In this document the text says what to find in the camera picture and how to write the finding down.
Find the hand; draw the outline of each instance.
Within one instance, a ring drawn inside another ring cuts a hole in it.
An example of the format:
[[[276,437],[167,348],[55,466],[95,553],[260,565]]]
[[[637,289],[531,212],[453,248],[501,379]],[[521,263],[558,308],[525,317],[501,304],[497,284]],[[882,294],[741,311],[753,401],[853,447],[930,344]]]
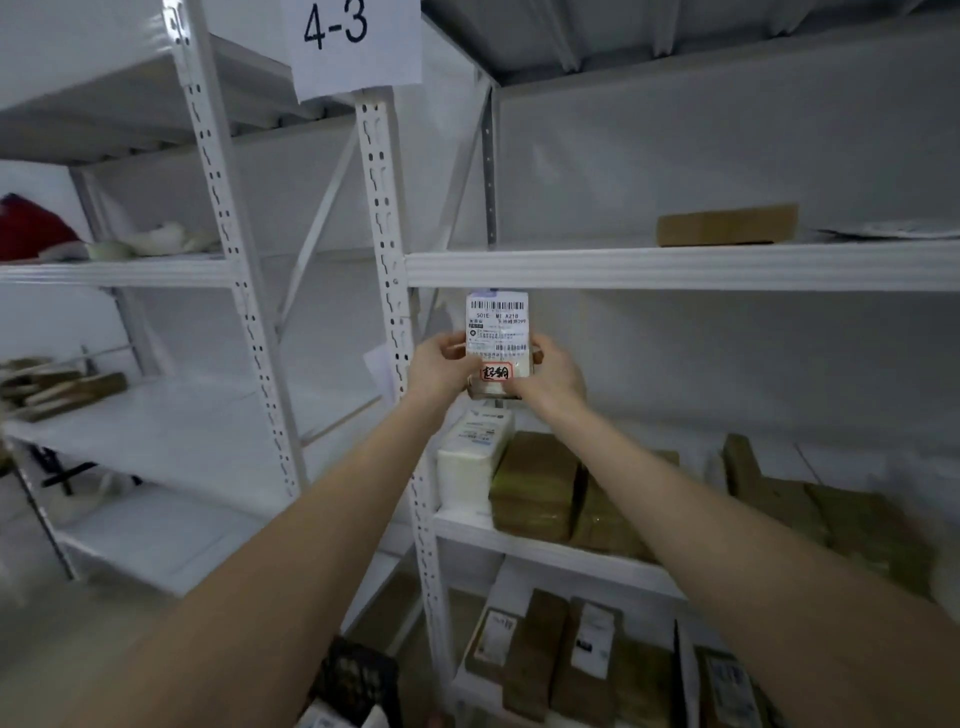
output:
[[[530,339],[540,347],[534,355],[534,363],[539,365],[536,372],[508,379],[503,389],[508,395],[520,397],[551,423],[568,408],[586,404],[587,386],[573,357],[553,339],[543,334],[534,334]]]
[[[467,379],[479,374],[482,363],[476,354],[467,356],[465,331],[439,333],[414,352],[405,399],[424,405],[431,416],[439,416],[439,428],[447,408],[464,391]]]

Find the forearm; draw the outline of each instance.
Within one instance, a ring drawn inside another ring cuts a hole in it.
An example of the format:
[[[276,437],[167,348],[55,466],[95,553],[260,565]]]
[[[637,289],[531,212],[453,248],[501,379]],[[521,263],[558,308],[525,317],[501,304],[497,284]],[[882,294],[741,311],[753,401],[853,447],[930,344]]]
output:
[[[794,724],[958,722],[960,632],[939,609],[686,476],[585,406],[551,424]]]
[[[407,399],[214,571],[68,721],[293,725],[436,413]]]

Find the shelf label sign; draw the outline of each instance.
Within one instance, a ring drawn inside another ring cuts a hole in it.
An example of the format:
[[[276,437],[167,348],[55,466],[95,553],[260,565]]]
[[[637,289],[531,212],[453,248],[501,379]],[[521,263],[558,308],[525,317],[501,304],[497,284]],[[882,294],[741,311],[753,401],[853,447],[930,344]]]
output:
[[[420,0],[281,0],[281,6],[300,101],[421,82]]]

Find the red object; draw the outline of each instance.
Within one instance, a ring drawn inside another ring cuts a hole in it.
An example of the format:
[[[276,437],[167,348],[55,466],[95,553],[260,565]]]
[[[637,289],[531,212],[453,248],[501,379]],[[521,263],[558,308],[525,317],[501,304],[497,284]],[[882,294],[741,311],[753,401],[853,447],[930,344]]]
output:
[[[78,239],[50,210],[19,195],[0,200],[0,260],[35,258],[52,245]]]

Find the shelf upright post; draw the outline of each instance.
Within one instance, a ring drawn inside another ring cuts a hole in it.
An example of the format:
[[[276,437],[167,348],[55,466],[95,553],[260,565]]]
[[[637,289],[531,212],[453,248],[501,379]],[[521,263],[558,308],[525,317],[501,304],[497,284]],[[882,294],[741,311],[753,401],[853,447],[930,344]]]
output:
[[[163,0],[163,21],[171,38],[177,75],[193,123],[218,232],[227,261],[233,266],[230,290],[252,358],[257,394],[266,411],[271,449],[283,472],[284,491],[293,501],[308,485],[306,465],[286,376],[280,366],[273,311],[268,312],[264,305],[260,261],[240,185],[204,9],[200,0]]]
[[[394,93],[389,87],[365,89],[356,94],[357,132],[367,187],[367,208],[373,232],[373,250],[383,306],[387,350],[394,360],[394,386],[398,397],[407,389],[407,370],[417,345],[416,292],[407,287],[403,261],[406,225],[400,172]],[[407,485],[406,496],[414,529],[414,546],[420,572],[420,591],[426,616],[433,667],[444,704],[453,713],[455,663],[447,592],[440,573],[440,552],[433,529],[437,510],[434,469],[424,455]]]

